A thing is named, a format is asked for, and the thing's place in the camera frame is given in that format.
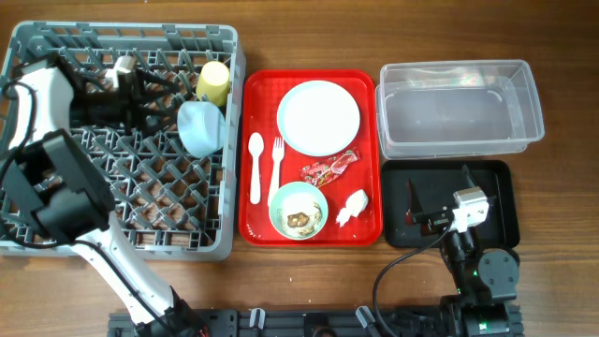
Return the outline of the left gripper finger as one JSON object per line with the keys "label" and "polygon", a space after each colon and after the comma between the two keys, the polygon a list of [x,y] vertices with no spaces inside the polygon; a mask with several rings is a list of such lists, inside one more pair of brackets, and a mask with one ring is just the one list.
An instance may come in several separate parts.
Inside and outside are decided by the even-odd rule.
{"label": "left gripper finger", "polygon": [[155,134],[169,129],[177,122],[177,111],[173,108],[154,110],[141,108],[142,115],[139,131],[142,134]]}
{"label": "left gripper finger", "polygon": [[139,97],[142,101],[152,101],[180,92],[180,86],[177,83],[140,69],[138,70],[138,83]]}

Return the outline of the light blue bowl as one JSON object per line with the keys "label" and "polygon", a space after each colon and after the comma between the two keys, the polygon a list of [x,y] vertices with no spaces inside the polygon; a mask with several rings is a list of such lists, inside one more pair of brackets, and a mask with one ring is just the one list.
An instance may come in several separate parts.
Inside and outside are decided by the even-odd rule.
{"label": "light blue bowl", "polygon": [[183,147],[193,157],[206,157],[224,147],[226,120],[210,101],[184,102],[178,111],[177,129]]}

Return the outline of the white tissue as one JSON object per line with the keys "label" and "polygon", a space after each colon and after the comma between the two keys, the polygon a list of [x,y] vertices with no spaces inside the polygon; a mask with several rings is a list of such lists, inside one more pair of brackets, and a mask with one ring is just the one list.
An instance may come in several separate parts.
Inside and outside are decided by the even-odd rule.
{"label": "white tissue", "polygon": [[366,209],[369,199],[363,189],[353,193],[345,202],[336,217],[336,223],[343,227],[351,217],[358,217]]}

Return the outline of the yellow plastic cup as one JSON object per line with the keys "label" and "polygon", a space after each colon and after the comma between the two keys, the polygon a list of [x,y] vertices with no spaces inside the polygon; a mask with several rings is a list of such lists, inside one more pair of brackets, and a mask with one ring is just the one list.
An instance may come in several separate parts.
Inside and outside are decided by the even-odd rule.
{"label": "yellow plastic cup", "polygon": [[229,68],[221,62],[205,64],[197,80],[196,95],[200,101],[210,101],[217,107],[226,104],[229,93]]}

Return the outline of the red candy wrapper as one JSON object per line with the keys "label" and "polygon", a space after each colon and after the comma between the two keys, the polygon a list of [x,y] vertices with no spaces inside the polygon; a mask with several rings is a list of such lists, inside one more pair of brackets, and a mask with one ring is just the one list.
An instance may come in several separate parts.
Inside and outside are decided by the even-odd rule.
{"label": "red candy wrapper", "polygon": [[303,167],[299,171],[300,177],[304,182],[320,188],[339,178],[351,164],[358,162],[359,159],[359,151],[350,149]]}

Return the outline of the white plastic spoon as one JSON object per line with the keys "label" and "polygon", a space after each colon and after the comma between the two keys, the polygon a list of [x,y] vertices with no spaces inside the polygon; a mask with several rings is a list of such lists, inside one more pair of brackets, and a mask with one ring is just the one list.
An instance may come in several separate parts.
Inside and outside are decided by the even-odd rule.
{"label": "white plastic spoon", "polygon": [[259,158],[264,150],[264,140],[258,132],[254,132],[248,142],[248,151],[252,157],[250,182],[250,202],[257,205],[261,200],[261,182]]}

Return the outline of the green bowl with food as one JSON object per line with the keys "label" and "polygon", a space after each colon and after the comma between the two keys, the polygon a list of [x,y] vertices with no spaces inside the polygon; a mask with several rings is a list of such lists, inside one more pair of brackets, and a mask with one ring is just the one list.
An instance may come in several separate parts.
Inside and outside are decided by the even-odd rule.
{"label": "green bowl with food", "polygon": [[275,193],[268,214],[271,225],[283,237],[305,241],[324,229],[329,218],[329,205],[317,187],[293,182]]}

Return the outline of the white plastic fork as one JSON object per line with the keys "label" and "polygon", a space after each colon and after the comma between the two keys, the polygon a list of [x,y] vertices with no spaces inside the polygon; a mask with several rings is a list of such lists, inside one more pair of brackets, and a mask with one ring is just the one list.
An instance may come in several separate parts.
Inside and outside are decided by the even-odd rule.
{"label": "white plastic fork", "polygon": [[271,204],[271,201],[280,186],[280,166],[285,157],[285,142],[283,138],[277,137],[274,140],[271,154],[273,166],[268,194],[268,205]]}

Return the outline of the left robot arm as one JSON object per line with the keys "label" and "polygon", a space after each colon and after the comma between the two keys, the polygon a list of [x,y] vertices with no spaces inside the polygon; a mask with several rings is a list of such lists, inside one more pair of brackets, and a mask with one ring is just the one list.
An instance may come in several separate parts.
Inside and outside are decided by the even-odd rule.
{"label": "left robot arm", "polygon": [[110,185],[71,138],[73,125],[152,134],[171,110],[149,103],[178,84],[121,56],[106,73],[111,88],[90,93],[89,79],[56,53],[24,62],[2,86],[18,104],[15,132],[1,156],[1,187],[24,223],[46,239],[35,249],[67,246],[89,262],[126,306],[137,336],[207,336],[203,320],[139,257],[124,235]]}

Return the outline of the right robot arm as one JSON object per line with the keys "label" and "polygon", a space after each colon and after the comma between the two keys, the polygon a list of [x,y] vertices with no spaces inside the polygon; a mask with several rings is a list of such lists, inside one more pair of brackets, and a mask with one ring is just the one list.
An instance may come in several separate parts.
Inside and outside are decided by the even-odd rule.
{"label": "right robot arm", "polygon": [[436,235],[441,257],[458,294],[440,305],[446,334],[453,336],[522,336],[517,297],[519,258],[509,248],[483,245],[476,228],[489,217],[491,197],[478,185],[468,166],[462,167],[469,187],[453,193],[454,202],[426,211],[416,186],[407,183],[406,223],[420,226],[424,236]]}

